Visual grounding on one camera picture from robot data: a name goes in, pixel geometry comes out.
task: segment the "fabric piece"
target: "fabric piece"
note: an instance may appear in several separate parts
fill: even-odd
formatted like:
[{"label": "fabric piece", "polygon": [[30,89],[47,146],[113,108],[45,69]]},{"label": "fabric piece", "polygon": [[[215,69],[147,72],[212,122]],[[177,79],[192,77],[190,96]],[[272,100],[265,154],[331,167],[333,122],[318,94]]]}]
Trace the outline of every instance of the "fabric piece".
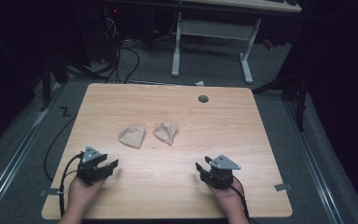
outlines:
[{"label": "fabric piece", "polygon": [[177,130],[178,126],[176,124],[162,122],[157,128],[155,128],[153,133],[156,138],[171,146],[173,143],[173,137],[175,136]]},{"label": "fabric piece", "polygon": [[144,135],[145,128],[130,127],[121,134],[119,141],[128,147],[135,147],[139,149],[141,148],[144,140]]}]

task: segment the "light wood surface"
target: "light wood surface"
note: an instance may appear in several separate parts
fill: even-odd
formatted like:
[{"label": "light wood surface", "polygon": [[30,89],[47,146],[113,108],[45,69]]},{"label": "light wood surface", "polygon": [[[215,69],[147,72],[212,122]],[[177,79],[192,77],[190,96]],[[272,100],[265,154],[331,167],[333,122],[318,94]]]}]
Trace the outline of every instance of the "light wood surface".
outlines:
[{"label": "light wood surface", "polygon": [[202,4],[222,5],[228,7],[247,7],[262,10],[272,10],[281,12],[300,12],[299,5],[291,6],[286,2],[277,3],[266,0],[184,0],[184,2],[195,2]]},{"label": "light wood surface", "polygon": [[[209,97],[208,103],[199,101]],[[172,146],[153,135],[161,122],[178,125]],[[141,149],[118,141],[130,126],[146,129]],[[223,217],[200,181],[195,162],[224,154],[241,169],[251,217],[288,217],[292,208],[252,92],[245,88],[91,84],[52,183],[58,188],[67,162],[86,146],[119,159],[87,218]],[[78,160],[69,171],[75,170]],[[70,181],[65,180],[65,201]],[[60,218],[59,197],[49,195],[43,218]]]}]

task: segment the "hand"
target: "hand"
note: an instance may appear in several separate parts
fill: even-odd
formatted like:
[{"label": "hand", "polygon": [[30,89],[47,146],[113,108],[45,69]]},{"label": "hand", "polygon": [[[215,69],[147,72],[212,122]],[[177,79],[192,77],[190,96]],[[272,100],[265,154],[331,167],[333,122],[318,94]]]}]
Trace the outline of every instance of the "hand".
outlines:
[{"label": "hand", "polygon": [[[219,203],[220,208],[226,214],[229,224],[249,224],[243,212],[241,198],[234,189],[214,189],[209,185],[207,186]],[[234,178],[231,186],[243,195],[241,183],[236,178]]]},{"label": "hand", "polygon": [[81,223],[82,217],[92,202],[94,202],[106,179],[101,179],[92,185],[87,185],[81,179],[75,177],[69,187],[68,206],[60,223]]}]

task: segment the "person's right hand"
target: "person's right hand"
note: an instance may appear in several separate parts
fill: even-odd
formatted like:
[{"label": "person's right hand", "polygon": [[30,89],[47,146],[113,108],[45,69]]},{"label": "person's right hand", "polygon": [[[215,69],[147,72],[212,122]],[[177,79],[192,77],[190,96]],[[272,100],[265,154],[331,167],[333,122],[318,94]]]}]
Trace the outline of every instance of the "person's right hand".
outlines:
[{"label": "person's right hand", "polygon": [[[238,195],[234,189],[214,189],[209,185],[207,186],[219,203],[220,208],[226,214],[229,224],[249,224],[248,219],[243,212],[240,195]],[[241,183],[236,178],[234,178],[231,186],[243,195]]]}]

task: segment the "gray tape piece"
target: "gray tape piece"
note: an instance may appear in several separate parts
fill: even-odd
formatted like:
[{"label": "gray tape piece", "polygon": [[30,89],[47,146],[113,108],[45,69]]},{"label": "gray tape piece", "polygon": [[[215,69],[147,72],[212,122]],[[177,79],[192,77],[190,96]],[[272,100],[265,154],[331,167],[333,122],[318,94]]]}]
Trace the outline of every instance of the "gray tape piece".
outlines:
[{"label": "gray tape piece", "polygon": [[42,189],[40,190],[39,196],[46,197],[48,195],[60,195],[59,189]]},{"label": "gray tape piece", "polygon": [[289,191],[292,189],[292,185],[291,184],[280,184],[280,185],[275,185],[275,189],[277,191],[281,191],[281,190],[286,190],[286,191]]}]

